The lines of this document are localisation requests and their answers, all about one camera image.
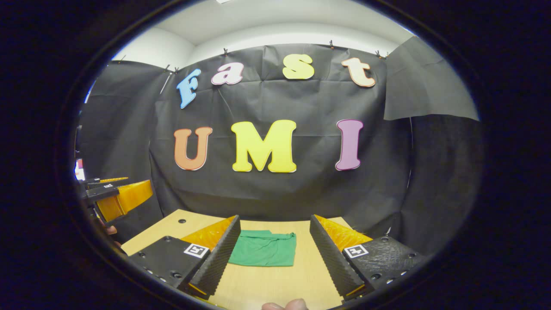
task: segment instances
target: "letter m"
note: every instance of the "letter m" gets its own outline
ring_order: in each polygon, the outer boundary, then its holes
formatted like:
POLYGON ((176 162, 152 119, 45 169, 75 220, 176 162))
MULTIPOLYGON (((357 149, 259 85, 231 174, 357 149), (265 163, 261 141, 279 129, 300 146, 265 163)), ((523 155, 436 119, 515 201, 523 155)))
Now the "letter m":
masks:
POLYGON ((268 165, 271 172, 290 173, 296 171, 291 152, 291 138, 296 123, 290 120, 275 121, 266 138, 262 140, 251 122, 238 122, 233 124, 231 130, 236 136, 237 156, 233 164, 234 171, 249 172, 252 165, 249 163, 251 156, 256 169, 264 170, 268 157, 272 154, 272 162, 268 165))

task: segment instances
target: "table surface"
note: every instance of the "table surface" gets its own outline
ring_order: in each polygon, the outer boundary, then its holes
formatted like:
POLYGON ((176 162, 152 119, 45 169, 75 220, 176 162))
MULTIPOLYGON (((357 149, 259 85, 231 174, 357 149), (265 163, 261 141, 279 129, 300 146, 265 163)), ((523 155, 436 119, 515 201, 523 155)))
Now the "table surface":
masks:
MULTIPOLYGON (((163 236, 182 238, 203 227, 223 220, 221 217, 177 210, 122 245, 132 255, 163 236)), ((350 227, 341 217, 331 218, 350 227)), ((229 310, 260 310, 262 304, 275 302, 283 307, 296 298, 304 298, 310 310, 341 305, 342 297, 331 281, 320 252, 310 235, 310 221, 241 221, 243 230, 270 230, 296 234, 295 261, 292 267, 250 267, 228 264, 216 293, 209 302, 229 310)))

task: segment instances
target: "black backdrop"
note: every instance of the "black backdrop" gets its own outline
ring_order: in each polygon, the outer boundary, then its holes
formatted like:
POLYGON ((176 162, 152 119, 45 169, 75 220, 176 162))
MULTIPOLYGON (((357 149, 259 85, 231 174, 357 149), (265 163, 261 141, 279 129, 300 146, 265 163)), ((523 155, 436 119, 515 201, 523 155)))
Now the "black backdrop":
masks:
MULTIPOLYGON (((417 38, 404 46, 412 44, 424 49, 418 54, 434 54, 417 38)), ((367 52, 311 44, 233 51, 176 74, 142 63, 111 62, 83 108, 80 156, 88 177, 153 181, 155 195, 115 223, 122 242, 177 209, 268 221, 307 220, 318 214, 343 216, 352 227, 372 236, 392 226, 392 236, 429 254, 455 233, 472 207, 482 170, 483 141, 477 121, 451 115, 416 116, 430 113, 425 107, 428 101, 440 111, 474 110, 462 85, 446 93, 462 95, 451 105, 430 91, 432 84, 419 86, 419 81, 434 75, 421 70, 427 65, 439 68, 442 81, 456 77, 441 58, 425 63, 401 52, 384 60, 367 52), (314 76, 306 81, 287 80, 282 68, 289 54, 310 55, 314 76), (363 88, 352 81, 341 64, 351 57, 371 66, 375 86, 363 88), (230 62, 245 65, 243 80, 213 85, 210 78, 230 62), (392 94, 397 95, 391 106, 385 104, 387 64, 417 69, 393 72, 392 94), (197 96, 180 109, 176 86, 196 68, 201 69, 197 96), (397 98, 404 96, 421 97, 417 103, 409 102, 406 112, 416 117, 384 120, 385 114, 396 115, 405 100, 397 98), (297 171, 233 171, 232 124, 250 121, 264 138, 280 119, 297 124, 292 139, 297 171), (359 135, 361 166, 354 170, 334 167, 341 150, 336 123, 342 119, 364 123, 359 135), (205 165, 195 171, 180 169, 174 161, 174 131, 203 126, 213 128, 205 165)), ((197 136, 192 134, 188 140, 188 157, 193 158, 197 136)))
MULTIPOLYGON (((415 289, 399 298, 379 298, 367 308, 548 309, 545 283, 549 279, 542 272, 548 256, 541 234, 549 213, 545 208, 549 105, 542 104, 548 78, 547 71, 541 70, 548 61, 539 36, 548 31, 543 6, 501 1, 386 2, 443 35, 456 48, 454 63, 464 65, 462 56, 479 74, 477 94, 482 98, 488 94, 479 107, 485 116, 491 158, 486 161, 487 176, 470 229, 451 247, 455 255, 446 256, 446 265, 438 263, 427 270, 432 277, 425 274, 424 281, 407 286, 415 289), (393 302, 381 306, 391 298, 393 302)), ((73 83, 92 78, 81 75, 82 66, 116 35, 164 3, 98 0, 63 7, 2 3, 9 35, 2 68, 11 86, 3 92, 8 98, 2 124, 10 132, 3 142, 11 150, 4 154, 4 172, 13 176, 4 186, 2 207, 7 246, 3 308, 182 308, 146 292, 118 273, 111 260, 107 263, 101 257, 107 251, 99 254, 86 235, 78 233, 68 209, 61 207, 70 208, 75 201, 62 197, 54 182, 60 178, 56 172, 60 165, 67 170, 66 178, 72 178, 69 165, 56 157, 61 147, 54 141, 57 136, 67 139, 74 129, 70 119, 77 108, 66 118, 60 111, 73 83)), ((377 8, 430 38, 430 31, 404 19, 397 10, 377 8)), ((111 55, 134 34, 110 47, 111 55)), ((104 54, 99 62, 109 58, 104 54)), ((84 84, 79 102, 89 87, 84 84)))

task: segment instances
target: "orange letter u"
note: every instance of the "orange letter u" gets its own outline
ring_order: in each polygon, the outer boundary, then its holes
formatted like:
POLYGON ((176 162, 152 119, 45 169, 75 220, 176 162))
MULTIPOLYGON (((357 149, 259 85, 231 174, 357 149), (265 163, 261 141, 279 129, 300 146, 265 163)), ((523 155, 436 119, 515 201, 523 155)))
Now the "orange letter u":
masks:
POLYGON ((198 137, 197 156, 194 159, 187 158, 187 138, 191 135, 189 129, 179 129, 174 132, 174 161, 178 167, 184 170, 200 169, 207 161, 208 136, 212 133, 210 127, 199 127, 195 130, 198 137))

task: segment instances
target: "green towel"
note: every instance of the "green towel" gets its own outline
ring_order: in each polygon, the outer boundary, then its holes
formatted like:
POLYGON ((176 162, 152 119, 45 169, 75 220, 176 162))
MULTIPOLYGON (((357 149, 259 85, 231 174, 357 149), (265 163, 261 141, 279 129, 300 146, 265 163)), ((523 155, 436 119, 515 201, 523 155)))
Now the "green towel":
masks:
POLYGON ((295 233, 241 231, 229 263, 241 266, 293 266, 295 248, 295 233))

